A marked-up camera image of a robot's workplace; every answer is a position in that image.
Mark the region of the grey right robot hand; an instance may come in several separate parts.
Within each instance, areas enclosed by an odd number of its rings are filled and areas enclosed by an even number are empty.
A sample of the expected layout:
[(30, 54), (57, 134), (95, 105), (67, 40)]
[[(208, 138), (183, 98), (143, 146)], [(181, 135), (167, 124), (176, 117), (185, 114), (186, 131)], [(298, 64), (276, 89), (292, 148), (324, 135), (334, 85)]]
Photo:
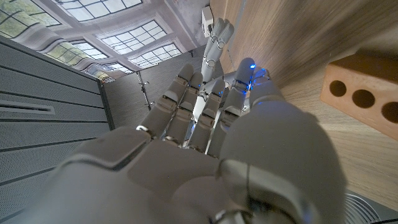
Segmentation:
[(186, 65), (136, 128), (81, 144), (19, 223), (343, 223), (346, 179), (317, 119), (245, 58), (212, 89), (188, 144)]

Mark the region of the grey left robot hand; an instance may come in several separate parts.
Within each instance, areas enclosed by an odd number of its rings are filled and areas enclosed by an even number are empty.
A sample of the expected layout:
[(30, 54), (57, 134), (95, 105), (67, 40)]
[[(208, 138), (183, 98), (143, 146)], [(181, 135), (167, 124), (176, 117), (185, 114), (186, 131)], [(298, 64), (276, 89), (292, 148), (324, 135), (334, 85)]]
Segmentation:
[(223, 49), (233, 33), (234, 26), (229, 20), (222, 18), (216, 20), (203, 54), (201, 74), (205, 83), (208, 83), (212, 79), (216, 63), (220, 59)]

